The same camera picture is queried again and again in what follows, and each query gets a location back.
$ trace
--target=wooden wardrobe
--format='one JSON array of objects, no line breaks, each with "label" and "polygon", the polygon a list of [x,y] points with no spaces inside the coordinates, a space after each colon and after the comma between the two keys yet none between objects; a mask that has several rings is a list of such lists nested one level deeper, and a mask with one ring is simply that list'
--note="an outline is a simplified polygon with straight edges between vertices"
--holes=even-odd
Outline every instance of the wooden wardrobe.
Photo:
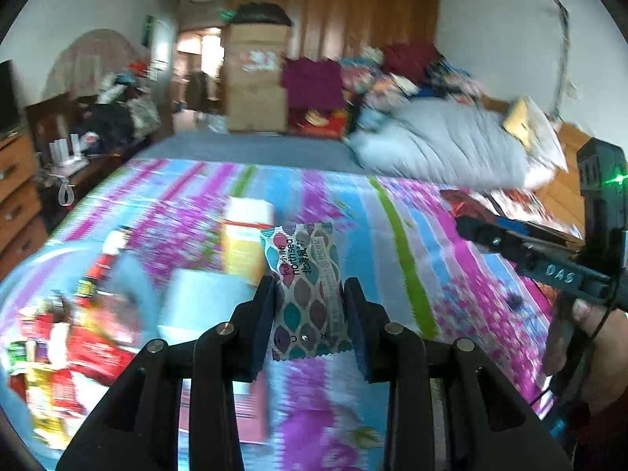
[{"label": "wooden wardrobe", "polygon": [[230,0],[280,5],[293,21],[287,55],[336,59],[363,46],[425,39],[433,42],[439,0]]}]

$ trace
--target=yellow pillow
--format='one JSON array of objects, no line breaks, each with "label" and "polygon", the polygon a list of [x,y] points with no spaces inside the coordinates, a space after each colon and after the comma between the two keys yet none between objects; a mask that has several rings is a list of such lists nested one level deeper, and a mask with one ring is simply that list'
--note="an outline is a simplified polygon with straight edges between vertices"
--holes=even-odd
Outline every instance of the yellow pillow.
[{"label": "yellow pillow", "polygon": [[504,129],[521,142],[526,152],[532,151],[533,134],[528,124],[528,106],[523,99],[517,100],[504,119]]}]

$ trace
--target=dresser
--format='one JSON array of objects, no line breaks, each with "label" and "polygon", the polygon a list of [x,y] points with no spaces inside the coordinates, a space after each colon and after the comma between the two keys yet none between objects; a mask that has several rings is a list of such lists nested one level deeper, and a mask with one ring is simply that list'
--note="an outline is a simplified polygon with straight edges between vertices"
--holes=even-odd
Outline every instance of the dresser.
[{"label": "dresser", "polygon": [[0,141],[0,281],[48,239],[27,131]]}]

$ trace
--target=human hand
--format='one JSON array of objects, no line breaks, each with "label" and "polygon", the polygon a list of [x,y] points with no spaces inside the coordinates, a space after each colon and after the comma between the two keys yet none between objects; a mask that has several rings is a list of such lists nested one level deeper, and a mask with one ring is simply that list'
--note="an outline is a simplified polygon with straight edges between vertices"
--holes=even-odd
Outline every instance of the human hand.
[{"label": "human hand", "polygon": [[[606,308],[592,306],[578,299],[573,304],[574,324],[591,336],[601,322]],[[628,387],[628,318],[621,310],[608,315],[604,326],[595,337],[591,371],[582,388],[582,399],[595,416],[618,400]],[[560,320],[555,317],[549,326],[543,356],[543,371],[552,376],[560,371],[567,359]]]}]

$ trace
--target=pink book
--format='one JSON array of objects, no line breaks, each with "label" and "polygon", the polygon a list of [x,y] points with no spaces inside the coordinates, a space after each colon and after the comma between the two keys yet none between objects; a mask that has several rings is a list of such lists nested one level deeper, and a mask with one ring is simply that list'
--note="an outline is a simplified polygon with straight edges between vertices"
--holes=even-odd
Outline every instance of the pink book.
[{"label": "pink book", "polygon": [[[268,381],[265,371],[257,375],[251,383],[248,394],[235,394],[235,418],[241,443],[263,445],[268,441]],[[189,382],[183,383],[181,390],[181,411],[179,430],[188,431],[190,427],[190,388]]]}]

